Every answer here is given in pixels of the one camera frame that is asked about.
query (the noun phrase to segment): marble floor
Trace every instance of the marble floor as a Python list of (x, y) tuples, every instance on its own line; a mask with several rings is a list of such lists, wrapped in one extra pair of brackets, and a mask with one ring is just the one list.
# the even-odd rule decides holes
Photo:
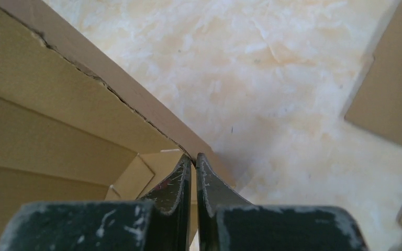
[(397, 0), (46, 0), (203, 138), (259, 204), (347, 209), (402, 250), (402, 147), (343, 115)]

